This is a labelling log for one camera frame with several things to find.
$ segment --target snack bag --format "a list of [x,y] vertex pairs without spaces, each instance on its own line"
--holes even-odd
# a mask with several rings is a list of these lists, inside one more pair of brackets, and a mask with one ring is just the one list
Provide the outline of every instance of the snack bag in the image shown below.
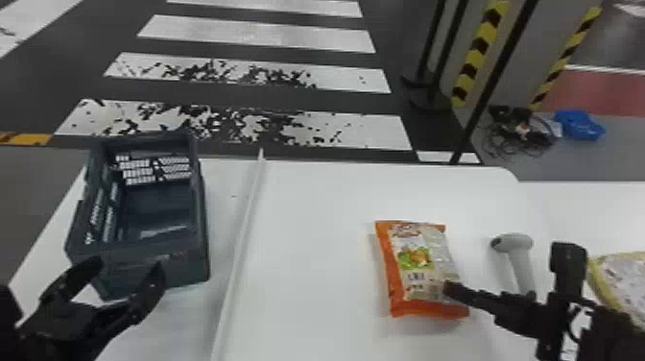
[[443,282],[459,282],[448,251],[445,226],[377,221],[376,234],[385,260],[390,313],[459,319],[468,307],[443,295]]

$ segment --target gray plastic crate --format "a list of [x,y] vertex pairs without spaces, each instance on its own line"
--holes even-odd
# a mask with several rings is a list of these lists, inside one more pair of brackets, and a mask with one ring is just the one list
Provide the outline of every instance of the gray plastic crate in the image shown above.
[[76,264],[100,255],[92,282],[104,300],[127,296],[157,261],[168,287],[208,280],[203,179],[189,132],[101,141],[90,153],[84,197],[65,243]]

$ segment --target red floor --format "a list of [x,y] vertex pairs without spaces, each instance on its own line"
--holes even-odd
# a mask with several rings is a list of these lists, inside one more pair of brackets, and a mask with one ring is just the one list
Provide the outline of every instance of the red floor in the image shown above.
[[645,76],[564,71],[539,110],[565,108],[598,115],[645,117]]

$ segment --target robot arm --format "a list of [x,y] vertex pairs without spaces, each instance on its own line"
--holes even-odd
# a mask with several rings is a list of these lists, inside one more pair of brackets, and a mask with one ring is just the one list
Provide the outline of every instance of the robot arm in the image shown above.
[[102,268],[101,258],[94,256],[68,269],[19,327],[22,311],[11,290],[0,287],[0,359],[93,361],[114,337],[145,319],[165,293],[165,273],[157,263],[126,300],[101,307],[72,302]]
[[[567,243],[551,246],[551,272],[555,290],[545,304],[524,295],[502,292],[499,296],[474,291],[460,283],[447,282],[443,293],[453,300],[479,308],[494,316],[494,322],[509,331],[537,340],[536,358],[560,361],[565,337],[578,344],[577,361],[645,360],[645,333],[629,315],[582,298],[586,272],[586,250]],[[583,309],[591,317],[590,327],[575,336],[571,324]]]

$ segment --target hazard stripe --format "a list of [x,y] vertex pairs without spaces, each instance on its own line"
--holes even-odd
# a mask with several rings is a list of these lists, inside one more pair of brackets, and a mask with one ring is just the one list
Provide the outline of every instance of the hazard stripe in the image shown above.
[[533,97],[531,105],[529,106],[530,110],[536,111],[539,109],[542,101],[544,101],[544,98],[546,98],[546,95],[558,80],[558,77],[562,73],[564,67],[569,63],[569,60],[573,56],[573,53],[575,53],[576,49],[578,49],[578,46],[585,39],[586,33],[591,28],[593,22],[598,18],[601,11],[602,10],[600,7],[593,7],[589,9],[588,12],[586,12],[585,17],[583,17],[583,20],[578,27],[578,30],[576,30],[576,33],[569,39],[569,41],[566,42],[564,51],[562,51],[562,54],[558,58],[558,61],[556,61],[553,66],[551,66],[551,69],[549,69],[549,73],[546,76],[546,80],[542,85],[539,86],[539,89],[537,90],[537,93]]
[[450,101],[453,107],[462,107],[466,103],[468,93],[475,86],[477,72],[486,61],[486,54],[495,42],[497,29],[508,9],[509,1],[500,0],[493,1],[484,12],[477,35],[470,43],[470,50],[466,54],[466,62],[452,88]]
[[0,132],[0,145],[46,145],[51,134],[32,132]]

